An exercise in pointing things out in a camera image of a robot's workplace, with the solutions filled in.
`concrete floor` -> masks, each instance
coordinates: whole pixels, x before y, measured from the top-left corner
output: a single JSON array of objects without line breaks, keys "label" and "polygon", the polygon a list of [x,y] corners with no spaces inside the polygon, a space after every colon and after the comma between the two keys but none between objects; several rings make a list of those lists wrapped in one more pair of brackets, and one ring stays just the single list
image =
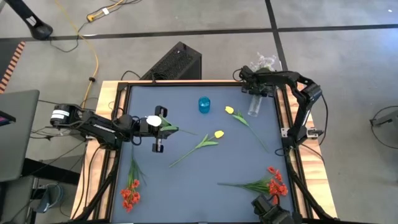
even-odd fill
[{"label": "concrete floor", "polygon": [[[73,35],[73,29],[52,0],[25,2],[54,28],[54,35]],[[87,13],[110,4],[107,0],[60,2],[77,26],[86,21]],[[393,0],[272,0],[271,3],[278,27],[398,24],[398,3]],[[0,39],[30,37],[24,23],[9,6],[0,12],[0,21]],[[143,0],[89,24],[82,33],[270,27],[263,0]],[[286,32],[280,33],[280,38],[289,69],[319,83],[328,102],[329,127],[322,153],[338,216],[357,222],[396,223],[398,151],[375,140],[368,120],[379,109],[397,104],[398,30]],[[277,56],[272,33],[91,40],[100,69],[90,96],[98,96],[103,80],[118,80],[125,70],[144,74],[178,41],[203,54],[203,79],[231,79],[233,70],[257,60],[257,52]],[[65,49],[74,43],[72,40],[54,42]],[[42,100],[80,103],[94,67],[93,55],[82,41],[79,48],[68,54],[48,42],[28,42],[7,92],[38,89]],[[89,108],[95,106],[95,100],[87,104]],[[52,108],[52,105],[41,104],[34,128],[49,124]],[[312,114],[318,128],[323,128],[325,109],[321,101],[314,106]],[[395,132],[388,124],[376,130],[383,141],[398,146]],[[53,159],[76,144],[78,141],[71,137],[51,142],[32,140],[27,156]],[[80,148],[69,156],[82,152]],[[66,220],[54,212],[41,223],[53,222],[54,217],[58,217],[58,221]]]}]

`black box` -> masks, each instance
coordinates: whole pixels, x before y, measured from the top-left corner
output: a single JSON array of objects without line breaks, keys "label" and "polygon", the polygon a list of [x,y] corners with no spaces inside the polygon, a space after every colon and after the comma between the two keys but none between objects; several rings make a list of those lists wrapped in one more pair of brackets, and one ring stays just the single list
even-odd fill
[{"label": "black box", "polygon": [[141,80],[201,80],[201,53],[178,42]]}]

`blue cup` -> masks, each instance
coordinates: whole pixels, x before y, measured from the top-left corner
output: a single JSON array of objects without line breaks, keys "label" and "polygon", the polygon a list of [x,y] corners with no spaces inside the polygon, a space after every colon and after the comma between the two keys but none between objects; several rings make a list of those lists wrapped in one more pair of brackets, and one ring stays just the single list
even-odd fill
[{"label": "blue cup", "polygon": [[199,111],[201,113],[208,113],[210,110],[210,99],[206,96],[199,98]]}]

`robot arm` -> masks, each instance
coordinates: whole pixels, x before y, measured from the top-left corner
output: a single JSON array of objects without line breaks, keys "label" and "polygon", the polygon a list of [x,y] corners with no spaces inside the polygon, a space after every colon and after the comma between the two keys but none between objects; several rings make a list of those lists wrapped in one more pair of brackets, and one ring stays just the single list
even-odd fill
[{"label": "robot arm", "polygon": [[[322,94],[320,86],[309,78],[301,76],[297,72],[272,72],[262,68],[252,72],[249,67],[244,66],[239,73],[243,81],[242,92],[252,95],[274,96],[275,86],[284,87],[288,85],[299,105],[294,125],[290,129],[282,129],[282,136],[289,146],[296,147],[308,138],[317,138],[323,131],[305,127],[312,105]],[[299,91],[297,83],[303,83],[306,87]]]},{"label": "robot arm", "polygon": [[[156,106],[156,116],[167,116],[167,109]],[[178,130],[161,131],[160,126],[148,124],[146,118],[138,118],[128,114],[118,119],[110,120],[98,116],[90,110],[84,110],[78,105],[61,104],[54,107],[50,123],[55,128],[76,129],[81,135],[93,136],[98,142],[108,149],[117,150],[122,142],[131,141],[135,145],[141,143],[141,137],[153,137],[155,143],[152,145],[153,152],[163,152],[162,139]]]}]

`wooden table edge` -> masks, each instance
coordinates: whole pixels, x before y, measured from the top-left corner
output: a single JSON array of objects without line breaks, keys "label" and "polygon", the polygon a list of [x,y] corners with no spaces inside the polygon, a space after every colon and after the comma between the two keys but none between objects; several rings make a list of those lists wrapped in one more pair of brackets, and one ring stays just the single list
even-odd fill
[{"label": "wooden table edge", "polygon": [[[157,83],[234,83],[236,81],[234,80],[157,80]],[[124,81],[104,81],[101,86],[101,92],[98,97],[98,103],[97,103],[97,108],[96,108],[96,114],[103,116],[105,118],[110,119],[111,118],[111,112],[113,108],[114,99],[116,97],[116,92],[118,89],[118,84],[119,83],[152,83],[151,80],[124,80]],[[288,89],[288,96],[289,96],[289,103],[290,103],[290,109],[292,110],[292,117],[295,117],[295,113],[297,112],[298,104],[291,92]],[[281,94],[279,95],[279,103],[280,103],[280,108],[282,111],[282,117],[284,117],[284,121],[287,122],[286,118],[286,113],[283,113],[285,111],[284,109],[284,104],[283,104],[283,99]],[[314,126],[313,125],[313,119],[312,116],[309,116],[307,126]],[[306,145],[310,146],[312,149],[316,150],[321,154],[320,147],[318,144],[318,141],[306,141]],[[96,140],[90,140],[87,144],[86,148],[86,156],[85,156],[85,162],[87,166],[85,166],[85,183],[87,183],[87,174],[88,174],[88,164],[93,157],[93,153],[98,147],[98,142]],[[323,209],[331,216],[336,217],[336,210],[335,206],[333,203],[333,197],[331,195],[330,191],[330,186],[328,182],[328,178],[326,175],[326,170],[325,166],[322,163],[322,160],[317,157],[316,155],[312,154],[309,152],[307,149],[304,147],[300,147],[300,152],[302,156],[302,163],[303,163],[303,169],[305,173],[305,178],[307,181],[307,187],[309,191],[313,194],[317,202],[323,207]],[[97,152],[95,158],[93,159],[93,165],[91,168],[91,174],[90,174],[90,189],[88,191],[88,199],[87,203],[90,202],[94,194],[98,190],[98,184],[100,181],[100,175],[101,175],[101,169],[103,166],[103,160],[104,160],[104,150],[99,150]],[[110,159],[110,164],[108,166],[108,172],[110,171],[112,159]],[[79,204],[81,193],[82,193],[82,188],[83,188],[83,175],[80,175],[80,180],[79,184],[76,190],[76,195],[75,195],[75,201],[73,203],[73,208],[72,208],[72,215],[75,213],[75,210]],[[302,194],[300,190],[296,187],[297,189],[297,195],[298,195],[298,202],[300,205],[300,211],[304,217],[305,215],[305,207],[304,207],[304,202],[302,198]],[[82,205],[80,205],[76,217],[81,213],[84,207],[84,202],[85,202],[85,194],[86,194],[86,185],[85,185],[85,191],[83,192],[83,201]],[[99,218],[104,218],[105,217],[105,211],[106,211],[106,206],[108,203],[108,194],[109,194],[109,188],[103,195],[103,199],[101,200],[101,205],[100,205],[100,210],[99,210]]]}]

